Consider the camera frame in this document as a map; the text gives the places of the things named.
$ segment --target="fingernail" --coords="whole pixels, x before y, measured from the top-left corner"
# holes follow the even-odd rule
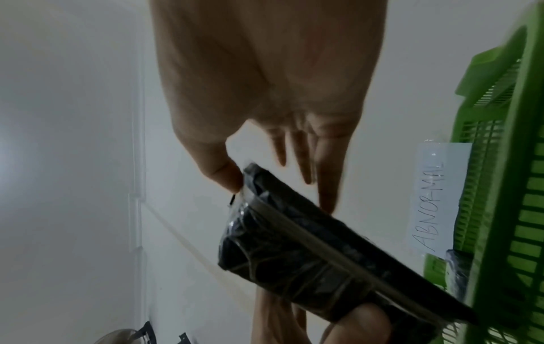
[[[355,308],[351,315],[359,324],[359,330],[370,339],[369,343],[385,343],[391,335],[389,318],[378,306],[364,304]]]

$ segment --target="hand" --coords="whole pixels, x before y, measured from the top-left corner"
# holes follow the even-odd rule
[[[385,344],[391,324],[375,305],[355,308],[323,333],[322,344]],[[306,313],[282,298],[257,289],[252,344],[310,344]]]
[[[383,40],[386,0],[150,0],[174,132],[202,173],[243,184],[226,140],[245,121],[334,210]]]

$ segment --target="green plastic basket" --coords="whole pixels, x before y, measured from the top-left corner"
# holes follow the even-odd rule
[[[507,42],[475,56],[453,142],[472,142],[454,247],[474,253],[465,303],[480,326],[452,325],[437,343],[544,344],[544,4]],[[424,275],[444,286],[444,261]]]

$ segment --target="green crate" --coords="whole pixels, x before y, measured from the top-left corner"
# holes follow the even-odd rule
[[[452,141],[473,149],[454,247],[474,253],[465,303],[481,325],[454,324],[442,341],[544,344],[544,3],[473,58],[456,93]],[[427,257],[424,275],[440,284],[444,267]]]

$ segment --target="white paper label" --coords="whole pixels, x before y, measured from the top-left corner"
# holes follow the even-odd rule
[[[445,258],[465,185],[471,143],[424,142],[418,146],[407,239]]]

